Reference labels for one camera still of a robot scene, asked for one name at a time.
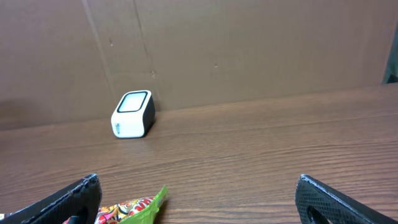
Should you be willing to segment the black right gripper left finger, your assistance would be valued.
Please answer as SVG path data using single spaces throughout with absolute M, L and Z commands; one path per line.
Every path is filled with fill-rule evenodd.
M 101 199 L 99 177 L 90 174 L 26 208 L 5 215 L 1 223 L 58 224 L 68 220 L 93 224 Z

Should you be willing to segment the white barcode scanner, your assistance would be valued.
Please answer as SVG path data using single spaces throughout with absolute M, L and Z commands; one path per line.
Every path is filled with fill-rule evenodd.
M 142 138 L 155 121 L 155 104 L 149 90 L 130 91 L 123 95 L 111 116 L 117 138 Z

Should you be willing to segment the green candy bag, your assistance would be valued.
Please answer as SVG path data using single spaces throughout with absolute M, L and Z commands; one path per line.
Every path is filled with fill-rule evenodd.
M 156 196 L 101 207 L 94 224 L 154 224 L 155 218 L 167 198 L 168 188 L 164 185 Z

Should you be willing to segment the dark object at right edge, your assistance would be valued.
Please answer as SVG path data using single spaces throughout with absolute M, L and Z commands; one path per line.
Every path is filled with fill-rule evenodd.
M 382 84 L 397 83 L 397 28 L 395 29 Z

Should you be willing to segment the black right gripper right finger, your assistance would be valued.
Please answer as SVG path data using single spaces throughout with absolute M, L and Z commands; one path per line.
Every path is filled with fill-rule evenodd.
M 302 174 L 295 190 L 300 221 L 307 224 L 397 224 L 355 199 Z

